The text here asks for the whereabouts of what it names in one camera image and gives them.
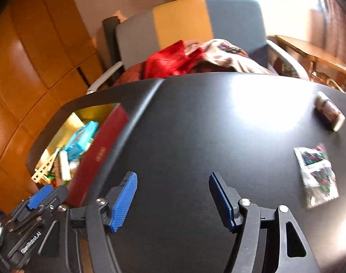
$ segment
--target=wooden side table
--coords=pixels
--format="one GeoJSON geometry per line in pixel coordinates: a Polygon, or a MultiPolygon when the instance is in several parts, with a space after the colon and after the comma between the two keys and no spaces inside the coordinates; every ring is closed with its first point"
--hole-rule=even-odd
{"type": "Polygon", "coordinates": [[[276,35],[275,37],[278,40],[278,45],[284,50],[286,49],[286,47],[289,47],[304,58],[310,60],[310,68],[308,70],[308,75],[310,77],[313,72],[316,72],[316,64],[322,63],[329,66],[330,68],[336,69],[338,72],[341,72],[343,74],[342,80],[345,80],[346,64],[327,51],[306,41],[281,35],[276,35]]]}

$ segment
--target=table top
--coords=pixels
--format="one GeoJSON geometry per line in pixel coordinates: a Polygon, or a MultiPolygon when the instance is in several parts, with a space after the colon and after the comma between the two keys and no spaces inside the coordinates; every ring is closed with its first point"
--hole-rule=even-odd
{"type": "Polygon", "coordinates": [[[312,45],[309,42],[287,36],[276,35],[276,38],[281,43],[287,45],[302,56],[307,57],[309,60],[323,63],[346,74],[346,64],[322,48],[312,45]]]}
{"type": "MultiPolygon", "coordinates": [[[[295,78],[206,73],[163,81],[99,182],[104,196],[127,171],[138,175],[124,226],[110,237],[122,271],[223,272],[235,235],[223,227],[208,188],[209,174],[219,171],[257,205],[287,205],[322,271],[332,272],[346,256],[346,121],[338,132],[323,126],[313,106],[319,90],[346,117],[346,94],[295,78]],[[308,210],[293,148],[320,142],[339,198],[308,210]]],[[[259,246],[254,272],[264,230],[259,246]]]]}

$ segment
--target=chair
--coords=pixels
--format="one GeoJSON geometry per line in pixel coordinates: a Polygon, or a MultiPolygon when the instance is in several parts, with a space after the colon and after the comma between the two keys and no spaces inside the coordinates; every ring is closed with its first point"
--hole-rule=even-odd
{"type": "Polygon", "coordinates": [[[267,40],[261,9],[255,0],[177,0],[134,15],[121,24],[117,17],[107,18],[103,27],[111,61],[118,64],[101,76],[89,93],[96,91],[122,63],[128,69],[179,40],[189,39],[225,39],[264,67],[268,67],[270,49],[299,78],[308,80],[307,72],[292,56],[267,40]]]}

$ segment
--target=wooden wall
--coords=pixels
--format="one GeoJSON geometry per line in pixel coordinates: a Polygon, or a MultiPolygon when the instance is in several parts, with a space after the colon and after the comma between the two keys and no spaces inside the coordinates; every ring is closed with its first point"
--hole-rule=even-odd
{"type": "Polygon", "coordinates": [[[74,0],[8,3],[0,16],[0,209],[4,212],[37,191],[25,165],[35,138],[61,106],[84,95],[87,85],[102,73],[74,0]]]}

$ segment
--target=clear plastic bag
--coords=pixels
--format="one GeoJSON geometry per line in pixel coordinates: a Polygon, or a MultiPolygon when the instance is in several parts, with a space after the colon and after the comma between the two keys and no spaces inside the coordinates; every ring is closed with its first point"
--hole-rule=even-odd
{"type": "Polygon", "coordinates": [[[323,144],[314,149],[294,148],[299,166],[301,168],[302,181],[307,193],[307,207],[325,203],[339,196],[336,187],[335,174],[331,169],[327,152],[323,144]]]}

